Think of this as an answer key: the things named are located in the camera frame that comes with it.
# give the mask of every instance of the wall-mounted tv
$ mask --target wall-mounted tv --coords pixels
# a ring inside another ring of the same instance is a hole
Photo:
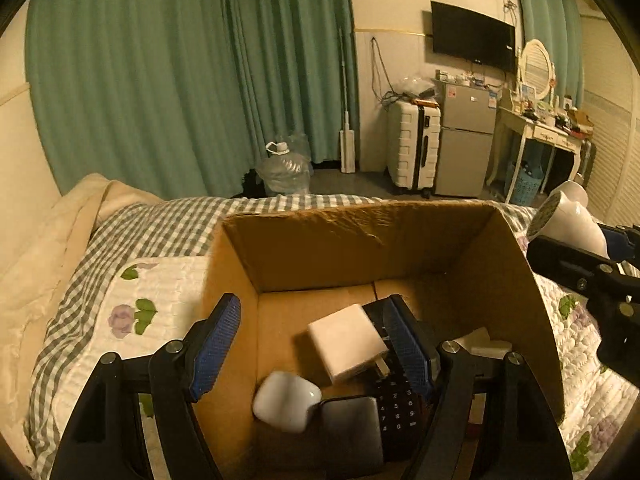
[[[433,51],[515,72],[515,27],[485,14],[431,2]]]

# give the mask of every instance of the blue gripper pad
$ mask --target blue gripper pad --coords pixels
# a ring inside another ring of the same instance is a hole
[[[433,333],[426,325],[418,323],[397,294],[386,298],[382,319],[412,390],[428,400],[440,373],[440,357]]]
[[[185,370],[190,380],[193,402],[213,388],[229,347],[240,326],[240,300],[223,294],[185,355]]]

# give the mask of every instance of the white box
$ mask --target white box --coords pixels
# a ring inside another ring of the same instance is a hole
[[[357,303],[310,323],[308,330],[332,383],[360,373],[387,351]]]

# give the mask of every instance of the plastic bag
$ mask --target plastic bag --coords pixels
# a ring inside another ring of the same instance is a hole
[[[271,155],[258,164],[255,171],[264,180],[267,195],[308,194],[309,159],[290,150],[286,142],[270,142],[266,149]]]
[[[396,85],[395,90],[410,96],[419,97],[429,90],[433,90],[434,84],[430,79],[420,75],[405,77]]]

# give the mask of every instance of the blue laundry basket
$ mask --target blue laundry basket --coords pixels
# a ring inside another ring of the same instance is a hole
[[[511,161],[507,166],[507,175],[504,179],[504,196],[509,193],[509,187],[511,186],[511,179],[514,178],[516,163]],[[516,177],[516,185],[513,187],[513,194],[511,195],[510,203],[515,205],[531,205],[533,199],[536,197],[540,184],[544,174],[542,169],[538,166],[533,170],[520,167],[520,171]]]

